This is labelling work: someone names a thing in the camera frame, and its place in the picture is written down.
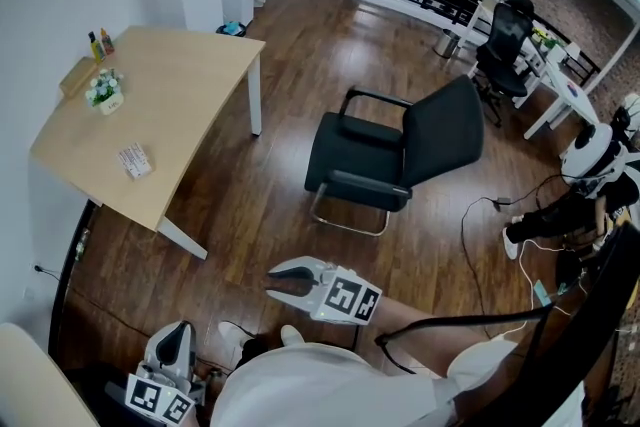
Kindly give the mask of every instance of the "chair backrest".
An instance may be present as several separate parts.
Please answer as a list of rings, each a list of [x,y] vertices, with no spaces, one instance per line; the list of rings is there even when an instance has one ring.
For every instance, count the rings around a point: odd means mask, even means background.
[[[403,187],[413,187],[471,164],[482,154],[482,105],[478,91],[466,75],[409,107],[402,125]]]
[[[513,64],[522,44],[533,29],[533,4],[530,0],[510,0],[498,4],[493,12],[491,34],[486,45],[505,64]]]

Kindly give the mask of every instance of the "brick wall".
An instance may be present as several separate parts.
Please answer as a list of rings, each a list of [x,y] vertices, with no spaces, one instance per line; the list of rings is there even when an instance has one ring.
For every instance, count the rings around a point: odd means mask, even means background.
[[[600,68],[633,28],[631,18],[612,0],[531,0],[536,13],[574,40]],[[630,92],[640,92],[640,38],[591,93],[601,121],[607,123]]]

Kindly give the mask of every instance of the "chrome chair leg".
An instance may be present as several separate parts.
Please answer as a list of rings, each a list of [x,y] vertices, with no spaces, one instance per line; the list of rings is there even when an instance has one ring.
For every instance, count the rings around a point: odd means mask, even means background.
[[[387,226],[389,226],[389,212],[386,210],[383,211],[386,214],[384,219],[384,226],[382,227],[382,230],[380,230],[379,232],[358,230],[357,228],[351,228],[350,226],[344,226],[343,224],[337,224],[337,223],[332,223],[331,221],[327,221],[326,219],[316,214],[316,208],[318,206],[318,203],[320,202],[320,199],[322,199],[322,196],[324,196],[324,193],[326,190],[327,190],[326,183],[323,183],[322,185],[320,185],[320,187],[318,188],[318,192],[316,193],[316,197],[313,200],[313,204],[311,205],[310,214],[315,221],[318,221],[319,223],[322,223],[322,224],[328,224],[329,226],[335,226],[336,228],[342,228],[343,230],[352,231],[354,233],[369,235],[370,237],[379,237],[385,232],[385,230],[387,229]]]

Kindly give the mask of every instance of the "office chair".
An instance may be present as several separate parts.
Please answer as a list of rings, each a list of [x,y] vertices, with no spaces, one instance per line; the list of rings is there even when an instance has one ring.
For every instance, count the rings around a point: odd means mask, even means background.
[[[524,80],[530,71],[528,67],[518,75],[514,70],[516,58],[520,54],[524,40],[533,30],[533,3],[530,0],[509,0],[498,4],[493,12],[493,23],[489,40],[478,47],[477,62],[469,76],[478,86],[480,99],[485,102],[496,116],[495,126],[502,125],[498,112],[501,95],[509,98],[527,96]],[[482,86],[474,76],[480,70],[488,86]]]
[[[403,131],[346,114],[356,96],[368,96],[405,110]],[[389,212],[402,210],[411,188],[477,161],[484,123],[478,92],[466,75],[412,104],[375,91],[352,87],[339,113],[327,112],[316,132],[304,188],[316,192],[311,216],[349,231],[382,235]],[[384,227],[370,232],[319,217],[320,199],[331,196],[385,211]]]

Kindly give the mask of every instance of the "white flowers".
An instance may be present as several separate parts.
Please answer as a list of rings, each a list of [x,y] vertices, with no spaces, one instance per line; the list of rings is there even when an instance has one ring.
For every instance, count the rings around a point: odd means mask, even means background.
[[[116,71],[113,68],[109,70],[103,68],[100,70],[98,77],[91,79],[91,82],[89,82],[91,89],[85,93],[87,103],[91,107],[95,107],[96,105],[105,102],[113,95],[119,94],[120,81],[123,78],[124,76],[122,74],[116,74]]]

